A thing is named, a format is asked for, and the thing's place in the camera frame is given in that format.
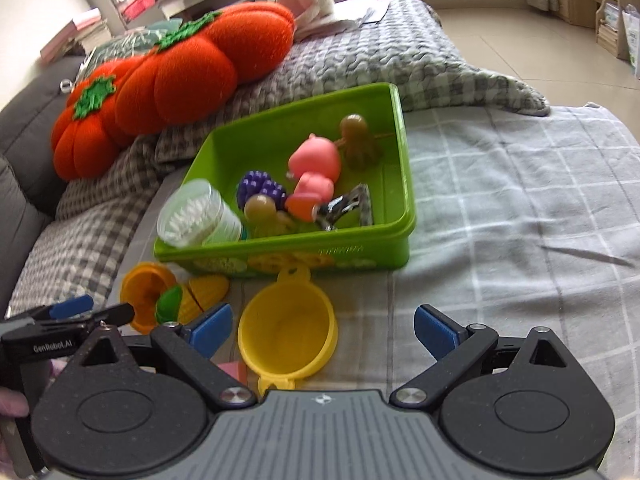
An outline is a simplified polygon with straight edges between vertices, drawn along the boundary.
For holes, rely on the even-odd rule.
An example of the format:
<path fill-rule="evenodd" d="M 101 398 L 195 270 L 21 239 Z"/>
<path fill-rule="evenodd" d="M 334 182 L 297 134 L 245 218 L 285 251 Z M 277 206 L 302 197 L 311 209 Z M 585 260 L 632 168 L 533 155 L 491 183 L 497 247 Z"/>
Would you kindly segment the left hand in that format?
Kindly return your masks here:
<path fill-rule="evenodd" d="M 53 382 L 62 373 L 67 362 L 57 359 L 49 362 L 48 384 Z M 24 418 L 29 414 L 27 399 L 23 393 L 8 388 L 1 388 L 1 417 Z M 14 465 L 9 453 L 6 439 L 1 438 L 1 474 L 6 478 L 15 478 Z"/>

